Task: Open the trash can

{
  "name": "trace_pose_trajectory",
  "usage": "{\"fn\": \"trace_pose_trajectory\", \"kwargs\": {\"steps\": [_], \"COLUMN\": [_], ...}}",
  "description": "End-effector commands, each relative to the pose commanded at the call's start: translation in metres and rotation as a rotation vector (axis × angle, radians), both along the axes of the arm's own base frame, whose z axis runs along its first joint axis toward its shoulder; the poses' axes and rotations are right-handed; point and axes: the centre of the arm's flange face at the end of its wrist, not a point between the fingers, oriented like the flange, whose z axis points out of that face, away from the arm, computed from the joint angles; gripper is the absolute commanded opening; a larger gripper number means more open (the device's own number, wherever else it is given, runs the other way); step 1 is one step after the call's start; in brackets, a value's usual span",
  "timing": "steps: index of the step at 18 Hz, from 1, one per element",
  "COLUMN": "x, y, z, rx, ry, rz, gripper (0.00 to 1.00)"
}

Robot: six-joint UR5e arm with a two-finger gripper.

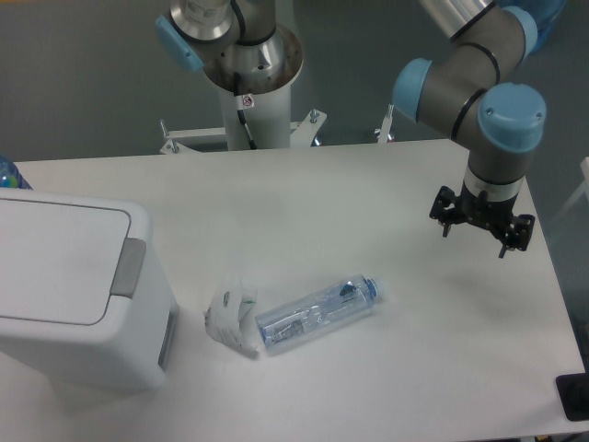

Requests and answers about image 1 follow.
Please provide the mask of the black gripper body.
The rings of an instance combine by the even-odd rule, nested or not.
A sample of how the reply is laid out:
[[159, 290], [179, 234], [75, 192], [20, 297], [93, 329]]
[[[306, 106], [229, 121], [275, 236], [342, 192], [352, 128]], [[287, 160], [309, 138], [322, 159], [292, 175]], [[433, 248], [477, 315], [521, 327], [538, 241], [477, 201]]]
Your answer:
[[494, 202], [486, 192], [475, 195], [463, 184], [453, 208], [453, 217], [458, 224], [468, 223], [488, 230], [492, 235], [505, 235], [511, 228], [515, 200], [514, 196]]

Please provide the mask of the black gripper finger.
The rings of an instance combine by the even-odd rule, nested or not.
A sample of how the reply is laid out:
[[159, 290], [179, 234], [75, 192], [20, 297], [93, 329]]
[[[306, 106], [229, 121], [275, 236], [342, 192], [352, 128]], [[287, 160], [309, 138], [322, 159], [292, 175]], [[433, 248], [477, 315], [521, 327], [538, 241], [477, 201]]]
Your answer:
[[460, 199], [450, 188], [442, 186], [434, 198], [429, 217], [443, 228], [447, 238], [452, 226], [460, 224]]
[[508, 215], [492, 226], [492, 234], [502, 247], [498, 257], [503, 259], [507, 251], [526, 251], [532, 238], [536, 218], [533, 215]]

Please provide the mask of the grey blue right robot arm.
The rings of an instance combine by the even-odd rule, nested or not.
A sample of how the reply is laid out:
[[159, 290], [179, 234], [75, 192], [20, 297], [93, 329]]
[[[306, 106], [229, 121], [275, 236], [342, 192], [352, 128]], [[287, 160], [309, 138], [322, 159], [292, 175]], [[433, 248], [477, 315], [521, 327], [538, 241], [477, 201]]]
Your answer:
[[443, 186], [430, 217], [445, 231], [468, 224], [508, 250], [525, 250], [536, 219], [514, 204], [548, 117], [534, 88], [507, 80], [537, 44], [534, 17], [494, 1], [424, 1], [452, 45], [446, 61], [410, 61], [398, 75], [397, 111], [468, 151], [459, 192]]

